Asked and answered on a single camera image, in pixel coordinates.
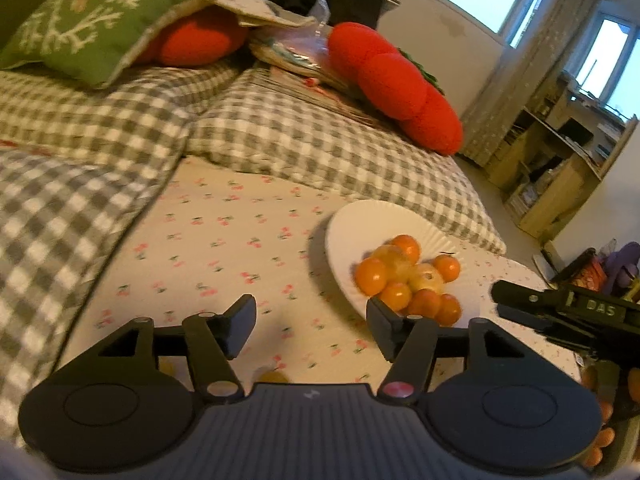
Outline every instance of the tablecloth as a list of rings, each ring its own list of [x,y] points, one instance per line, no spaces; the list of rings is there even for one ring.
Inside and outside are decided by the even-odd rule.
[[[257,300],[257,323],[232,361],[246,390],[267,370],[293,382],[367,382],[375,389],[390,365],[338,288],[324,254],[328,221],[348,202],[270,176],[184,159],[110,263],[62,364],[133,317],[152,317],[156,326],[179,324],[196,312],[222,313],[249,293]],[[460,298],[465,315],[459,326],[475,316],[492,319],[577,378],[571,352],[495,315],[488,293],[495,280],[540,290],[543,281],[521,264],[454,242],[472,291]],[[179,362],[173,370],[185,380]],[[462,360],[439,360],[432,387],[461,370]]]

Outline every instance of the white plate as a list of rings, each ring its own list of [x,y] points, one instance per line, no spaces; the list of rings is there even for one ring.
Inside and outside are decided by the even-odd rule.
[[[420,262],[431,260],[440,253],[454,253],[460,261],[460,276],[447,283],[446,291],[462,298],[468,297],[466,267],[460,249],[435,225],[402,206],[380,200],[359,200],[338,210],[329,222],[325,248],[329,266],[338,286],[362,317],[367,315],[367,296],[353,281],[353,269],[380,245],[398,235],[411,235],[420,244]],[[457,326],[467,326],[473,317],[465,315]]]

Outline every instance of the beige curtain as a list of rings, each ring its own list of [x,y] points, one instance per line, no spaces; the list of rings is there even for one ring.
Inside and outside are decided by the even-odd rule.
[[[601,0],[548,0],[519,46],[505,47],[498,67],[462,116],[462,154],[480,166],[509,131],[522,108],[555,81]]]

